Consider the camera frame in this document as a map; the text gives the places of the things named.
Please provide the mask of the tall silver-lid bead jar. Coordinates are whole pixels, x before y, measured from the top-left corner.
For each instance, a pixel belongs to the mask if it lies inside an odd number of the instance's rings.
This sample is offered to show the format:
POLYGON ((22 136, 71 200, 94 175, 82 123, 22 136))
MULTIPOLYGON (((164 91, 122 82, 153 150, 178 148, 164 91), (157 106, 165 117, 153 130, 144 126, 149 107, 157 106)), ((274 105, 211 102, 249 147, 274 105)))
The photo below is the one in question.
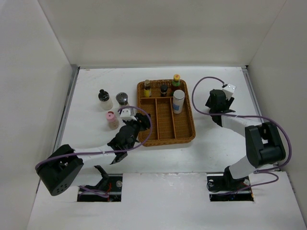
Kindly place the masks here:
POLYGON ((175 114, 180 114, 182 112, 184 99, 185 93, 182 90, 174 91, 172 107, 175 114))

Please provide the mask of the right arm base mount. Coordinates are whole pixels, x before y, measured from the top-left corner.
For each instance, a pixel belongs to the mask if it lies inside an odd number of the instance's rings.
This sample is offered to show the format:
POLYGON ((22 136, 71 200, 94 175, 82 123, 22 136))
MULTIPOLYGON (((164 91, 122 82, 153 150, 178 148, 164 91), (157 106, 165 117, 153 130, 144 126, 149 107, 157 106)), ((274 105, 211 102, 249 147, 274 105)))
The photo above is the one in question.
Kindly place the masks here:
POLYGON ((249 177, 228 182, 223 173, 207 174, 207 189, 211 202, 254 201, 249 177))

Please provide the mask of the pink-lid spice jar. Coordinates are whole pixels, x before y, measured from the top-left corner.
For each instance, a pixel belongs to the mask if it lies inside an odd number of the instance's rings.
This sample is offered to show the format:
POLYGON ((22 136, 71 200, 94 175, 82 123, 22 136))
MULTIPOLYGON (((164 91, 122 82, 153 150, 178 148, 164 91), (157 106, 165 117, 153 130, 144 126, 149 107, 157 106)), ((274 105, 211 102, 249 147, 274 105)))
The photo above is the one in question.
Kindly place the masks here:
POLYGON ((110 129, 115 130, 119 127, 119 120, 112 111, 108 111, 106 114, 106 120, 110 129))

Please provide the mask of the black-stopper glass bottle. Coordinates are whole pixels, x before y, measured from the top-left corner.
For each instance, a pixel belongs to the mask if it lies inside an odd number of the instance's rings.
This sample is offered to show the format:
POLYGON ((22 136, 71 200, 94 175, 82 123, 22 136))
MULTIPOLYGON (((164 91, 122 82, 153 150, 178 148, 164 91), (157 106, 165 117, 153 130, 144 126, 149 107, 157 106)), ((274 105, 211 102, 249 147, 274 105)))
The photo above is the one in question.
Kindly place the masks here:
POLYGON ((101 102, 101 107, 104 110, 111 110, 113 108, 113 102, 107 91, 101 89, 98 94, 98 99, 101 102))

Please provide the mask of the chrome-top glass shaker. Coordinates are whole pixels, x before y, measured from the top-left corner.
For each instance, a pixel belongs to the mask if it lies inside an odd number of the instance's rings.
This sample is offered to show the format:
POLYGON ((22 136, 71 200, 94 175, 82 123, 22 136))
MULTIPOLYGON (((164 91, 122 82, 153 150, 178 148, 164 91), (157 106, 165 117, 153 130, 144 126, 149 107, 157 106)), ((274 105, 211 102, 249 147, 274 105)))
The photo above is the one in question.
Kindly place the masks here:
POLYGON ((129 106, 128 95, 125 92, 119 92, 116 95, 116 101, 120 107, 129 106))

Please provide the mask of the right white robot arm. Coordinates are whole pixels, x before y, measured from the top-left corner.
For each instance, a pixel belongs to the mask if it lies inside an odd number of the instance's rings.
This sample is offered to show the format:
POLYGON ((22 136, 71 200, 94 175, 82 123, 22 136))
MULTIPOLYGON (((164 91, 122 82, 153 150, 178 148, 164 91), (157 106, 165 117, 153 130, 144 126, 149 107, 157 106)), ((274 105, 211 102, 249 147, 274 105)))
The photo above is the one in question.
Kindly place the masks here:
POLYGON ((259 123, 239 118, 230 109, 234 98, 225 90, 213 89, 205 106, 217 125, 230 129, 245 138, 246 155, 238 162, 225 168, 222 182, 225 188, 235 189, 249 174, 258 168, 284 160, 284 149, 276 124, 259 123))

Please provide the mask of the brown wicker divided basket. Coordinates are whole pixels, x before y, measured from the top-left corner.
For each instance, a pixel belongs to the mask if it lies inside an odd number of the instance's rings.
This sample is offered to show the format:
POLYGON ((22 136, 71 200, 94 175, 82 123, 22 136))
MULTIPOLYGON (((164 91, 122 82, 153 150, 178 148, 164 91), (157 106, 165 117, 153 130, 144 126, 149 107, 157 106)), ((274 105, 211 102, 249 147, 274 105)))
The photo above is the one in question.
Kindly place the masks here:
POLYGON ((151 97, 144 97, 144 82, 137 84, 137 107, 151 115, 152 133, 149 130, 138 134, 139 141, 145 147, 185 144, 196 137, 196 129, 190 105, 188 87, 185 81, 180 81, 180 90, 185 93, 183 109, 180 114, 173 112, 171 96, 171 80, 150 80, 151 97), (168 86, 167 96, 160 96, 162 84, 168 86))

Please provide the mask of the small dark-lid pepper shaker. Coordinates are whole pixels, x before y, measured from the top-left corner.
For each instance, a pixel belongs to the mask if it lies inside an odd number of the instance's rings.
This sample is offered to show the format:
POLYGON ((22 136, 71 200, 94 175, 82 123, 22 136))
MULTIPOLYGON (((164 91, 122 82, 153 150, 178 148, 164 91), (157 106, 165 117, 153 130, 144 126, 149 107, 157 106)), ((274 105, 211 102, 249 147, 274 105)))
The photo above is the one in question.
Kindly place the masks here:
POLYGON ((160 96, 166 97, 167 96, 167 90, 168 90, 168 86, 166 84, 162 84, 161 87, 160 87, 160 96))

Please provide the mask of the small gold-cap yellow bottle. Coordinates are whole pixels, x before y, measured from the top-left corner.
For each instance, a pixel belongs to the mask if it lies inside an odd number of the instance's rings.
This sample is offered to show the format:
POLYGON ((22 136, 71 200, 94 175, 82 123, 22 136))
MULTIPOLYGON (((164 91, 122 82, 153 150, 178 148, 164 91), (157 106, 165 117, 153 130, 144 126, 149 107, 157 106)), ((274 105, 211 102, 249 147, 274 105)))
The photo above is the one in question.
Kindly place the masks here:
POLYGON ((151 97, 151 84, 149 80, 144 81, 144 97, 151 97))

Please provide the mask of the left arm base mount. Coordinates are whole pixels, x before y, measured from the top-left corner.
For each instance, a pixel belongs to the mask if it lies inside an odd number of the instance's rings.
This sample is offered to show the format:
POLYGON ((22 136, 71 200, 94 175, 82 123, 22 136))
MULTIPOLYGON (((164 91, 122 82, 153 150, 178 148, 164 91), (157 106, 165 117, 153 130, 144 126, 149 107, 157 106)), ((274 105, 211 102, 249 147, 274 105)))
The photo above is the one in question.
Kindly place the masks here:
POLYGON ((108 174, 101 166, 94 166, 101 174, 96 185, 79 188, 77 202, 121 202, 123 174, 108 174))

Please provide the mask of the yellow-cap brown sauce bottle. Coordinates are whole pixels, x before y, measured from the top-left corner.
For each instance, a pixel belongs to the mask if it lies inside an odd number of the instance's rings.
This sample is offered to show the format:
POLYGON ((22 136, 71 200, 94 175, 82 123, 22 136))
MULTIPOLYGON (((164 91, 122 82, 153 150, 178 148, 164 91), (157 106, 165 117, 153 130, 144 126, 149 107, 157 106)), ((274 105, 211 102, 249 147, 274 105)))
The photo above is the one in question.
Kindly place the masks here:
POLYGON ((175 74, 173 76, 173 80, 171 83, 171 96, 173 96, 174 92, 179 89, 180 89, 180 75, 175 74))

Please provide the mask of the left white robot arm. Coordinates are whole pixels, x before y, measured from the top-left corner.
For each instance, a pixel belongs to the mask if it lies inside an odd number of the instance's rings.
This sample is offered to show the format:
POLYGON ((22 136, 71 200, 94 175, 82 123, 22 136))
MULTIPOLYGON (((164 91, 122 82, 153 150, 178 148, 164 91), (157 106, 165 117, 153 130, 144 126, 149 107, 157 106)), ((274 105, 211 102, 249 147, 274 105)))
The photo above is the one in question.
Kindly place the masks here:
POLYGON ((46 160, 35 166, 40 180, 52 196, 58 196, 70 186, 75 186, 75 179, 83 166, 92 165, 100 174, 91 179, 91 185, 80 185, 82 193, 91 193, 96 196, 108 198, 110 196, 109 175, 99 165, 105 160, 113 165, 121 162, 132 151, 145 142, 139 141, 138 134, 152 131, 151 115, 136 113, 123 118, 124 126, 106 145, 96 149, 74 149, 70 145, 60 146, 46 160))

